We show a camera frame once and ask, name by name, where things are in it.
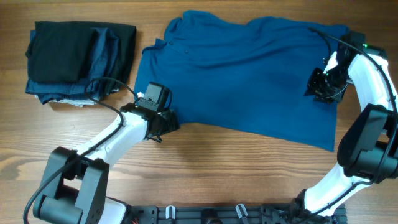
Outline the blue polo shirt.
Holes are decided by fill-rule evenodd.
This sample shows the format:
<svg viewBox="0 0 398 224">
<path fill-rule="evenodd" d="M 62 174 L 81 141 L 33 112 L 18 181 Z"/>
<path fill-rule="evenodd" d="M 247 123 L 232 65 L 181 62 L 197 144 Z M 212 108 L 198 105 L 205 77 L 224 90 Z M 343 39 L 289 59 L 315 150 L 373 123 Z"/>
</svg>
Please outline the blue polo shirt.
<svg viewBox="0 0 398 224">
<path fill-rule="evenodd" d="M 170 21 L 164 37 L 144 48 L 134 89 L 150 82 L 172 92 L 181 123 L 262 134 L 332 151 L 336 103 L 306 96 L 315 68 L 337 44 L 345 25 L 278 17 L 235 24 L 203 11 L 185 11 Z"/>
</svg>

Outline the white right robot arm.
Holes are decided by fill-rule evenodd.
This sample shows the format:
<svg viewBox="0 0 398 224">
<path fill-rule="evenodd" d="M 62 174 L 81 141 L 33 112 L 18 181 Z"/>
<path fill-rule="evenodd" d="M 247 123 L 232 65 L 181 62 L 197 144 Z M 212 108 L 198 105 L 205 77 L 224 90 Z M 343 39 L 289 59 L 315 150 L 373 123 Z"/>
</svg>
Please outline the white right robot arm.
<svg viewBox="0 0 398 224">
<path fill-rule="evenodd" d="M 338 146 L 337 163 L 319 183 L 303 190 L 289 207 L 301 222 L 332 217 L 362 189 L 397 178 L 397 92 L 383 50 L 363 45 L 333 52 L 315 69 L 308 90 L 318 99 L 341 99 L 354 85 L 361 113 Z"/>
</svg>

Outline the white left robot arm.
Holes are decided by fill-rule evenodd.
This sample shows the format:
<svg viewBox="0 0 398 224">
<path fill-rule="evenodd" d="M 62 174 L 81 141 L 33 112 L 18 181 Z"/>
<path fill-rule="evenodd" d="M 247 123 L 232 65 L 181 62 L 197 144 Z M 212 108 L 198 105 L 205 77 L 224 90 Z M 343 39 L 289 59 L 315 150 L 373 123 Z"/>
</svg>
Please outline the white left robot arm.
<svg viewBox="0 0 398 224">
<path fill-rule="evenodd" d="M 109 171 L 134 145 L 179 129 L 174 110 L 154 111 L 128 103 L 118 117 L 75 149 L 58 147 L 49 155 L 40 187 L 24 214 L 48 223 L 129 223 L 130 205 L 106 195 Z"/>
</svg>

